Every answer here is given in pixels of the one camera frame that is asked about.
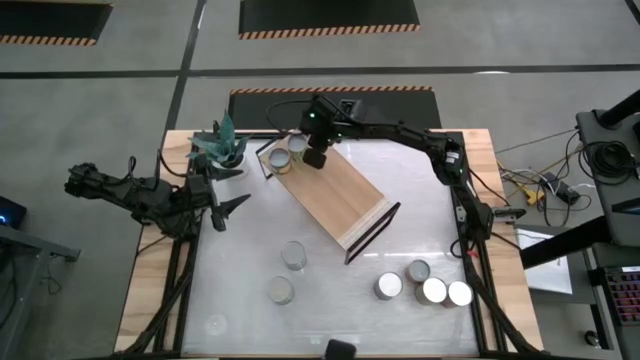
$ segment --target metal can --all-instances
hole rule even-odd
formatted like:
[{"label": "metal can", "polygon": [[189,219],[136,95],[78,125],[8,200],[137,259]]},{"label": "metal can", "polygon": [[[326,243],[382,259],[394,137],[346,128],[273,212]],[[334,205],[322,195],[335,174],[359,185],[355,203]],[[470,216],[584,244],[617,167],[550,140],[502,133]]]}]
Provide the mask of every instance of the metal can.
[{"label": "metal can", "polygon": [[422,305],[440,304],[447,297],[447,285],[438,278],[429,278],[416,288],[416,299]]},{"label": "metal can", "polygon": [[291,134],[287,141],[291,158],[295,161],[302,161],[304,152],[307,150],[307,138],[302,134]]},{"label": "metal can", "polygon": [[380,300],[391,300],[402,291],[402,279],[393,272],[382,274],[373,285],[373,292]]},{"label": "metal can", "polygon": [[429,264],[424,260],[413,260],[405,270],[407,279],[415,284],[427,281],[430,273]]},{"label": "metal can", "polygon": [[278,305],[287,305],[293,300],[295,291],[293,285],[282,276],[276,276],[269,281],[269,298]]},{"label": "metal can", "polygon": [[469,285],[463,281],[454,281],[447,287],[447,298],[442,302],[442,306],[448,309],[467,306],[472,299],[473,292]]},{"label": "metal can", "polygon": [[304,246],[297,241],[288,242],[280,251],[284,264],[290,270],[302,270],[307,265],[307,255],[304,252]]},{"label": "metal can", "polygon": [[291,170],[291,159],[289,152],[285,149],[277,148],[271,150],[269,154],[269,165],[276,174],[284,175]]}]

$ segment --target green plant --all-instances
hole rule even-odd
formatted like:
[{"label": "green plant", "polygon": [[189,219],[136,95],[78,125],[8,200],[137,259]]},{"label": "green plant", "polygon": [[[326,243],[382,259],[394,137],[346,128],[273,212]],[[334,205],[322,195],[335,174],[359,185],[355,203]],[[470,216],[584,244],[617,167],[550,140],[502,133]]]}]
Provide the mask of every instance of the green plant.
[{"label": "green plant", "polygon": [[[191,140],[192,144],[204,150],[207,158],[224,167],[231,168],[240,164],[249,136],[241,138],[238,143],[235,142],[236,130],[227,111],[224,112],[224,118],[219,127],[217,122],[214,122],[213,135],[215,140],[211,142],[198,138],[189,138],[189,140]],[[197,155],[197,152],[192,152],[188,157],[194,158]]]}]

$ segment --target black floor mat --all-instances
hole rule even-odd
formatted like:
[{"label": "black floor mat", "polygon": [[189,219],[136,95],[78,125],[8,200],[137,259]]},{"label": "black floor mat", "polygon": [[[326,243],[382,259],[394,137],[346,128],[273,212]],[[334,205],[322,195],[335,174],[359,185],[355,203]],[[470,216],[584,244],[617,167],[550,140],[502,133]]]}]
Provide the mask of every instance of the black floor mat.
[{"label": "black floor mat", "polygon": [[243,0],[240,39],[420,30],[412,0]]},{"label": "black floor mat", "polygon": [[0,43],[92,46],[111,9],[109,4],[0,1]]},{"label": "black floor mat", "polygon": [[[277,102],[309,99],[314,92],[322,93],[338,103],[342,99],[361,99],[375,105],[389,122],[403,120],[407,126],[418,129],[439,129],[440,115],[436,98],[427,86],[372,86],[372,87],[316,87],[236,89],[229,98],[229,115],[237,129],[271,130],[265,118],[266,109]],[[287,104],[270,111],[274,125],[279,128],[297,128],[307,104]]]}]

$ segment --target yellow black hazard stripe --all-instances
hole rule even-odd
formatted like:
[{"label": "yellow black hazard stripe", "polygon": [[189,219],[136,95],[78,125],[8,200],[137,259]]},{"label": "yellow black hazard stripe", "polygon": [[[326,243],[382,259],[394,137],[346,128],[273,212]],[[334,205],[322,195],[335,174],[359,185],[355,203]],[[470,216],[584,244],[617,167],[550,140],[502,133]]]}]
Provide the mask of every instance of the yellow black hazard stripe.
[{"label": "yellow black hazard stripe", "polygon": [[303,36],[333,36],[420,31],[419,24],[341,26],[330,28],[252,31],[239,34],[240,40],[282,39]]},{"label": "yellow black hazard stripe", "polygon": [[327,92],[365,92],[365,91],[433,91],[431,86],[318,86],[306,88],[246,88],[233,89],[235,94],[263,93],[327,93]]},{"label": "yellow black hazard stripe", "polygon": [[93,46],[95,39],[55,36],[0,35],[0,44]]}]

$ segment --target concrete floor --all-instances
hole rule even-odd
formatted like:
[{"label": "concrete floor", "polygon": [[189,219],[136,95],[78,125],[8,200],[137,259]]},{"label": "concrete floor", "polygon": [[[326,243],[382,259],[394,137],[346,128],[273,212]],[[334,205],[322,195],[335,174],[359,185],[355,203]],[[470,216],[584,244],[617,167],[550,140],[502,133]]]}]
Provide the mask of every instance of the concrete floor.
[{"label": "concrete floor", "polygon": [[[195,4],[119,0],[95,47],[0,45],[0,72],[178,70]],[[640,64],[640,26],[623,0],[416,5],[419,33],[239,41],[237,1],[212,0],[192,68]],[[140,226],[106,203],[65,194],[62,185],[67,168],[83,161],[124,173],[129,155],[138,158],[136,173],[149,174],[175,84],[175,78],[0,81],[0,192],[29,208],[26,231],[83,251],[75,265],[52,267],[64,290],[42,296],[34,307],[20,358],[68,359],[112,350]],[[571,129],[575,113],[610,107],[638,84],[640,72],[191,78],[176,128],[208,128],[234,88],[429,85],[443,127],[488,128],[500,150]],[[510,168],[540,169],[563,156],[567,139],[498,158]],[[589,182],[572,165],[566,181]],[[505,188],[511,192],[512,186]],[[597,195],[591,195],[592,206],[572,213],[569,226],[600,214]],[[520,194],[510,200],[524,206]],[[558,223],[561,216],[553,213],[550,220]],[[532,210],[521,223],[544,221]],[[580,340],[580,331],[593,327],[585,305],[534,305],[547,350],[619,358]]]}]

